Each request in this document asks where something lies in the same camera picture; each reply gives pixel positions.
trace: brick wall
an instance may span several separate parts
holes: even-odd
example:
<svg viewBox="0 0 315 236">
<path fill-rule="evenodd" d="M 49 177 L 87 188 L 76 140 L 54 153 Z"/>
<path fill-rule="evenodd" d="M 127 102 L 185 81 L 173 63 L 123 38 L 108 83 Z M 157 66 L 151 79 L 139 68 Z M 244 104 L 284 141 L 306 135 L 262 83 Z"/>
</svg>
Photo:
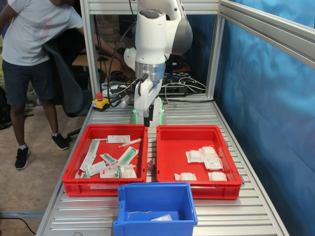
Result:
<svg viewBox="0 0 315 236">
<path fill-rule="evenodd" d="M 112 48 L 116 47 L 116 44 L 121 39 L 119 16 L 118 15 L 97 15 L 96 16 L 98 31 L 100 36 L 108 43 Z M 119 48 L 131 48 L 133 47 L 132 39 L 125 37 L 119 45 Z"/>
</svg>

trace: metal table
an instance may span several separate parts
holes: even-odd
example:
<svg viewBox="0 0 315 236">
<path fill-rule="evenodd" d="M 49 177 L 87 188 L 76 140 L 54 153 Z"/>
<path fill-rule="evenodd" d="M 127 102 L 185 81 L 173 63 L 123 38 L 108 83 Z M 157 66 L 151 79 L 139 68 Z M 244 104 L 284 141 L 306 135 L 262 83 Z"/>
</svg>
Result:
<svg viewBox="0 0 315 236">
<path fill-rule="evenodd" d="M 194 95 L 187 99 L 207 99 Z M 274 206 L 245 157 L 219 108 L 212 103 L 183 103 L 166 105 L 167 124 L 217 125 L 243 177 L 240 196 L 236 200 L 194 200 L 198 225 L 194 236 L 284 236 L 288 235 Z M 128 124 L 132 107 L 108 109 L 103 113 L 90 110 L 81 133 L 73 147 L 70 161 L 82 132 L 88 124 Z M 156 157 L 156 129 L 149 128 L 148 161 Z M 156 176 L 147 174 L 147 182 Z M 60 178 L 49 202 L 37 236 L 113 236 L 113 221 L 118 214 L 118 199 L 109 197 L 69 197 L 64 193 Z"/>
</svg>

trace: black chair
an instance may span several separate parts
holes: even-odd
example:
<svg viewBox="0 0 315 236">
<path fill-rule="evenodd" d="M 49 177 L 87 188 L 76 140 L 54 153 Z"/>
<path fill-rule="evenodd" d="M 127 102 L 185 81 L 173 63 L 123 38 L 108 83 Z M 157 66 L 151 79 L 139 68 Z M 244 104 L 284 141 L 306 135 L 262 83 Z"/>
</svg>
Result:
<svg viewBox="0 0 315 236">
<path fill-rule="evenodd" d="M 84 117 L 88 114 L 92 104 L 92 91 L 82 90 L 75 80 L 75 76 L 62 58 L 56 44 L 49 41 L 43 48 L 53 57 L 63 90 L 63 110 L 68 117 Z M 71 136 L 80 133 L 81 129 L 74 130 L 67 134 L 67 139 L 71 141 Z"/>
</svg>

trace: man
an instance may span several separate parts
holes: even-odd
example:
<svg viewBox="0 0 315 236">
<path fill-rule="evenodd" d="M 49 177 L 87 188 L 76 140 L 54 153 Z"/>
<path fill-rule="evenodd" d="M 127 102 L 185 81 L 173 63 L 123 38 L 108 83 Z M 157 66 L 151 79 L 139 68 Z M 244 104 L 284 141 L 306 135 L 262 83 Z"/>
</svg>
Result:
<svg viewBox="0 0 315 236">
<path fill-rule="evenodd" d="M 84 34 L 81 17 L 72 7 L 76 0 L 8 0 L 0 13 L 0 33 L 11 19 L 3 42 L 3 73 L 7 102 L 11 105 L 11 119 L 19 144 L 15 167 L 27 166 L 29 148 L 24 141 L 24 107 L 28 84 L 31 81 L 43 105 L 52 129 L 52 140 L 59 149 L 69 148 L 69 143 L 58 133 L 56 107 L 53 103 L 55 89 L 49 57 L 42 45 L 70 28 Z M 114 50 L 101 39 L 102 50 Z M 122 67 L 124 58 L 116 56 Z"/>
</svg>

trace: blue bin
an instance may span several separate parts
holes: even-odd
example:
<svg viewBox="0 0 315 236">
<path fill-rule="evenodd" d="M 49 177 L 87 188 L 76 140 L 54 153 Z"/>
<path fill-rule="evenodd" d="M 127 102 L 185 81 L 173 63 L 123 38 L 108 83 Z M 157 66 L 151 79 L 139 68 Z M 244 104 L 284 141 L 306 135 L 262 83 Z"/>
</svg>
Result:
<svg viewBox="0 0 315 236">
<path fill-rule="evenodd" d="M 115 236 L 192 236 L 198 223 L 189 183 L 123 185 L 118 198 Z M 167 214 L 172 221 L 150 221 Z"/>
</svg>

